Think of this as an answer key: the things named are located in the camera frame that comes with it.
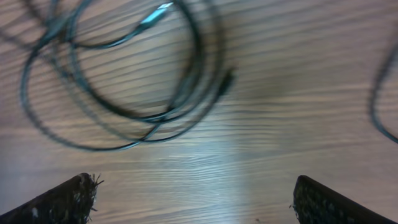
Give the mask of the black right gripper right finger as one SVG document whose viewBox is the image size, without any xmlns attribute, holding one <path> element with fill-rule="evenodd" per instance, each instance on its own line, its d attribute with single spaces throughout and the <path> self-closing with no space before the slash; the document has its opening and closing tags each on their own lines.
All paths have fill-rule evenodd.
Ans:
<svg viewBox="0 0 398 224">
<path fill-rule="evenodd" d="M 300 224 L 397 224 L 306 175 L 298 176 L 293 196 Z"/>
</svg>

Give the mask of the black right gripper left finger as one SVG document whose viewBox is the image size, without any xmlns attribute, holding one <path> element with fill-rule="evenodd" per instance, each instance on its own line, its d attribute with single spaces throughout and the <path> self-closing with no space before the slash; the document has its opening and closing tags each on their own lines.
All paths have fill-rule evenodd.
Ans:
<svg viewBox="0 0 398 224">
<path fill-rule="evenodd" d="M 1 215 L 1 223 L 87 224 L 94 211 L 98 176 L 80 173 Z"/>
</svg>

